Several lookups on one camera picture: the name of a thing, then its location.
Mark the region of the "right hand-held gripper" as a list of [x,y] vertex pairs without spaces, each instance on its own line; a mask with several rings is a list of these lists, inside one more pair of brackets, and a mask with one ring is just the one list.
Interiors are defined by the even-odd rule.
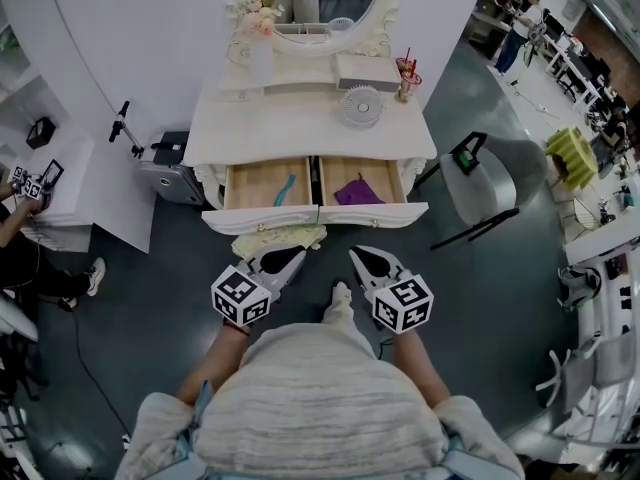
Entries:
[[[421,275],[403,270],[395,256],[375,247],[354,246],[349,257],[376,322],[400,335],[429,321],[434,294]],[[380,278],[395,279],[379,287]]]

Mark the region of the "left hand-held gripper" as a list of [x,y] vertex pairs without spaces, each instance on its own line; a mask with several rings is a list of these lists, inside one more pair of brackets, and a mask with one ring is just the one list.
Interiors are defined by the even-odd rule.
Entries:
[[260,249],[248,264],[252,272],[263,273],[266,288],[228,266],[211,285],[213,308],[239,327],[253,325],[269,314],[273,297],[280,297],[305,258],[306,249],[302,245],[270,245]]

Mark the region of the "white large drawer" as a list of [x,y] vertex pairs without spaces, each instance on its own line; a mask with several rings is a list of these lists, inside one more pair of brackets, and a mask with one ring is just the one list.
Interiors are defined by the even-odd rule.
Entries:
[[[427,202],[410,203],[396,161],[320,157],[322,189],[318,223],[399,229],[411,225],[429,209]],[[341,204],[336,193],[350,182],[364,181],[381,203]]]
[[[274,207],[274,199],[291,174],[296,176],[295,184],[283,205]],[[230,166],[222,207],[204,212],[202,219],[220,234],[239,236],[314,225],[318,213],[312,200],[310,162],[301,157]]]

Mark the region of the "person's left forearm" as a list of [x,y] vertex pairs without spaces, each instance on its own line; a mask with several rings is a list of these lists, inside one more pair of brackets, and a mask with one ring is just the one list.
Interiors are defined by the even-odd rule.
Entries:
[[202,360],[179,388],[176,398],[194,405],[205,381],[217,391],[238,370],[249,341],[250,336],[222,327]]

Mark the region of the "person's right forearm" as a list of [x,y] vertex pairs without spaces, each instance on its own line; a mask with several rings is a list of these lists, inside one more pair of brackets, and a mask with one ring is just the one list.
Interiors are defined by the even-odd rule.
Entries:
[[413,382],[430,408],[437,407],[451,397],[415,330],[395,335],[393,348],[395,366]]

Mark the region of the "person's striped grey shirt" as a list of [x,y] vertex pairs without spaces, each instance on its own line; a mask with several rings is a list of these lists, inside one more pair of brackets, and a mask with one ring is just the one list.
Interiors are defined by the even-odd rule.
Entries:
[[264,333],[194,406],[141,404],[115,480],[525,480],[478,405],[413,382],[323,324]]

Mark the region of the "white side cabinet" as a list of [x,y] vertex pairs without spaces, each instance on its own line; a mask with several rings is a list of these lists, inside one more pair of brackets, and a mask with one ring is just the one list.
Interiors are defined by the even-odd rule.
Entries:
[[[26,139],[42,117],[56,131],[33,150]],[[24,228],[28,238],[53,251],[86,252],[101,228],[148,252],[155,195],[125,147],[109,143],[114,118],[92,82],[56,93],[30,71],[12,83],[0,80],[0,169],[40,175],[52,159],[64,168],[50,206]]]

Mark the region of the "white box with grey front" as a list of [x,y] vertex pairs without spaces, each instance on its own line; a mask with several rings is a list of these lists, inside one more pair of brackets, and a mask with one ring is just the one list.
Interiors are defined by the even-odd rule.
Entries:
[[379,92],[395,92],[401,76],[394,60],[352,54],[334,57],[336,88],[350,90],[356,86],[370,86]]

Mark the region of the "white vase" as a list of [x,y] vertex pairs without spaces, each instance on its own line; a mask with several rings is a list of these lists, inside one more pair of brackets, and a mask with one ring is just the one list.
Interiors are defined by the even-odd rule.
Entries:
[[252,39],[250,43],[250,72],[258,86],[267,85],[273,74],[274,49],[268,39]]

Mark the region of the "grey backpack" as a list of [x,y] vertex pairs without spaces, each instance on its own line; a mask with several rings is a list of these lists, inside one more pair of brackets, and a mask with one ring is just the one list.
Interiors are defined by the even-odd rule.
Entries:
[[601,291],[602,278],[595,268],[565,267],[558,270],[557,276],[560,284],[557,302],[566,312],[580,308]]

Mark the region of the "black grip on metal stand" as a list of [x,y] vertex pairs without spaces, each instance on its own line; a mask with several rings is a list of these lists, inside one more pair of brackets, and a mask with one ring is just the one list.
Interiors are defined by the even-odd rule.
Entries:
[[144,154],[144,147],[140,144],[138,139],[134,136],[134,134],[129,130],[126,124],[126,116],[128,113],[128,109],[130,106],[130,101],[126,100],[122,105],[121,109],[117,112],[116,118],[112,124],[111,133],[108,141],[110,143],[114,143],[116,139],[124,133],[129,141],[131,142],[131,154],[136,159],[141,159]]

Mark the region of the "oval white framed mirror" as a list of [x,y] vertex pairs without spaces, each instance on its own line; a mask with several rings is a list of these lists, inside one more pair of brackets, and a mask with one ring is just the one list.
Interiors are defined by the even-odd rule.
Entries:
[[321,15],[326,0],[279,0],[284,7],[272,36],[274,52],[322,57],[352,54],[391,56],[387,25],[398,6],[392,0],[371,0],[361,6],[356,21],[338,14]]

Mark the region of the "white shelving unit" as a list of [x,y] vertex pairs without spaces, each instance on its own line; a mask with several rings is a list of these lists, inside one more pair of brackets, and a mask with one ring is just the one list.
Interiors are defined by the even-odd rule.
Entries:
[[[603,285],[598,297],[578,310],[579,342],[583,343],[594,331],[605,338],[614,337],[622,331],[619,284],[630,287],[631,329],[637,350],[640,353],[640,213],[632,211],[614,222],[576,239],[565,246],[570,266],[596,267],[603,274]],[[609,280],[605,272],[606,260],[624,254],[628,276],[617,281]]]

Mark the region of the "pink artificial flowers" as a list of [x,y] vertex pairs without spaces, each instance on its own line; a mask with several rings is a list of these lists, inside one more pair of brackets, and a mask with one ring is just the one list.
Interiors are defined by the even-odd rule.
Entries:
[[233,28],[227,59],[240,66],[248,66],[254,61],[258,64],[272,62],[272,36],[276,20],[284,12],[279,0],[228,0],[225,11]]

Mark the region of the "grey chair with white base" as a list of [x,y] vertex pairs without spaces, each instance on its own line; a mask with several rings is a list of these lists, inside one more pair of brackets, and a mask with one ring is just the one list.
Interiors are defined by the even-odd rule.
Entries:
[[564,413],[569,413],[591,388],[597,391],[629,381],[636,370],[636,338],[631,332],[605,340],[594,336],[576,350],[568,349],[563,359],[551,350],[554,375],[535,386],[540,392],[551,388],[546,407],[561,396]]

